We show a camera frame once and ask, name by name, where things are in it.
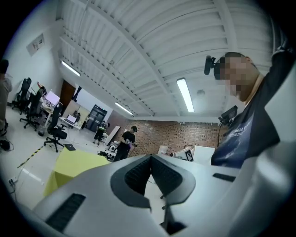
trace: black vent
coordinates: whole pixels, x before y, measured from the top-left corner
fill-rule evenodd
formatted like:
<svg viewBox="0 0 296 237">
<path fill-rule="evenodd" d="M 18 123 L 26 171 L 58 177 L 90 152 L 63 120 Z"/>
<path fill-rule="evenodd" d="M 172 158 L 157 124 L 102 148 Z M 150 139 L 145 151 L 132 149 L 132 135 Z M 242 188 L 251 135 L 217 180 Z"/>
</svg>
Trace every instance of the black vent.
<svg viewBox="0 0 296 237">
<path fill-rule="evenodd" d="M 46 221 L 48 225 L 62 232 L 72 217 L 75 215 L 85 196 L 81 194 L 72 194 Z"/>
</svg>

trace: office chair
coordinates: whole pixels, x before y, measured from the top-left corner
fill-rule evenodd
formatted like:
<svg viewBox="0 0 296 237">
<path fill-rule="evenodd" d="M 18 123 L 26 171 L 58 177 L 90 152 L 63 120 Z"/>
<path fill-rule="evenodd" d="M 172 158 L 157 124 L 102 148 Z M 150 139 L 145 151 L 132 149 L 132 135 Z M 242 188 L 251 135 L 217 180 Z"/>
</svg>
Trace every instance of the office chair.
<svg viewBox="0 0 296 237">
<path fill-rule="evenodd" d="M 23 120 L 23 121 L 27 122 L 26 125 L 24 126 L 24 128 L 26 128 L 27 125 L 31 125 L 35 129 L 35 131 L 37 131 L 38 122 L 33 121 L 33 119 L 37 116 L 37 107 L 39 104 L 39 100 L 42 96 L 43 90 L 44 90 L 44 87 L 41 87 L 37 91 L 36 95 L 31 94 L 31 98 L 30 98 L 31 106 L 30 106 L 28 112 L 26 113 L 26 118 L 19 119 L 20 121 Z"/>
<path fill-rule="evenodd" d="M 30 77 L 28 77 L 27 79 L 25 78 L 23 80 L 23 84 L 20 92 L 17 94 L 16 101 L 12 102 L 13 103 L 12 109 L 18 108 L 20 110 L 20 113 L 19 113 L 20 115 L 22 115 L 22 112 L 25 110 L 25 106 L 28 102 L 28 100 L 26 99 L 26 96 L 30 88 L 31 82 L 32 80 Z"/>
<path fill-rule="evenodd" d="M 64 146 L 59 143 L 59 140 L 60 139 L 64 140 L 67 138 L 67 134 L 64 131 L 62 131 L 62 130 L 65 130 L 64 126 L 62 125 L 60 127 L 57 125 L 61 110 L 62 110 L 62 105 L 60 103 L 58 103 L 54 108 L 51 123 L 47 128 L 47 132 L 50 135 L 52 135 L 53 138 L 47 137 L 46 142 L 44 142 L 44 146 L 46 146 L 46 143 L 53 143 L 55 145 L 56 152 L 58 152 L 56 145 L 60 145 L 62 147 Z"/>
</svg>

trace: camera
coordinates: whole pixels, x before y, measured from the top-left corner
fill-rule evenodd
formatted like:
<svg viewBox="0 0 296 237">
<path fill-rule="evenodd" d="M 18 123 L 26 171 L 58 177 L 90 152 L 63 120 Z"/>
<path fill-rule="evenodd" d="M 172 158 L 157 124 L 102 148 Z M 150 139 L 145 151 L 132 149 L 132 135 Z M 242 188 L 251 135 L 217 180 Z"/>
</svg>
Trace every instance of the camera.
<svg viewBox="0 0 296 237">
<path fill-rule="evenodd" d="M 205 75 L 209 75 L 210 70 L 212 68 L 214 68 L 214 66 L 215 66 L 215 63 L 214 63 L 215 60 L 216 60 L 216 58 L 211 57 L 210 55 L 208 55 L 205 58 L 205 65 L 204 65 L 204 71 L 203 71 Z"/>
<path fill-rule="evenodd" d="M 231 109 L 221 114 L 221 117 L 218 117 L 218 119 L 221 124 L 229 126 L 232 123 L 232 119 L 236 116 L 236 114 L 237 106 L 233 106 Z"/>
</svg>

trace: computer monitor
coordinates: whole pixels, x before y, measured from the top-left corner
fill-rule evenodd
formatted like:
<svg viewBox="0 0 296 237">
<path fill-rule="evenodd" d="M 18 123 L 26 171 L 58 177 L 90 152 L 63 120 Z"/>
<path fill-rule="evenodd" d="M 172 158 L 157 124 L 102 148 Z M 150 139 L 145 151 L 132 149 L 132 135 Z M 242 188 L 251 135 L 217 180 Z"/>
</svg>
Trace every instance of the computer monitor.
<svg viewBox="0 0 296 237">
<path fill-rule="evenodd" d="M 55 93 L 53 93 L 52 91 L 49 91 L 48 94 L 45 97 L 46 100 L 48 100 L 50 103 L 52 103 L 53 105 L 56 105 L 57 102 L 59 102 L 60 97 L 58 97 Z"/>
<path fill-rule="evenodd" d="M 76 118 L 73 117 L 73 116 L 70 115 L 70 114 L 67 116 L 67 119 L 68 119 L 69 121 L 71 121 L 72 123 L 75 123 L 75 122 L 76 122 Z"/>
</svg>

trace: yellow table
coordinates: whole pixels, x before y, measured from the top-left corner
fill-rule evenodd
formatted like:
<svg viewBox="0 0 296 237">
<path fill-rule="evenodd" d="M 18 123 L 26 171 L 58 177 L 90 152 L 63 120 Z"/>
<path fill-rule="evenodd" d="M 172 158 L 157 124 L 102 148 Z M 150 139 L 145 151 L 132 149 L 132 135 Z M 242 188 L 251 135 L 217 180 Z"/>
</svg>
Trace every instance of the yellow table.
<svg viewBox="0 0 296 237">
<path fill-rule="evenodd" d="M 104 156 L 81 150 L 69 151 L 64 148 L 56 160 L 55 168 L 50 174 L 43 195 L 48 196 L 86 170 L 109 163 Z"/>
</svg>

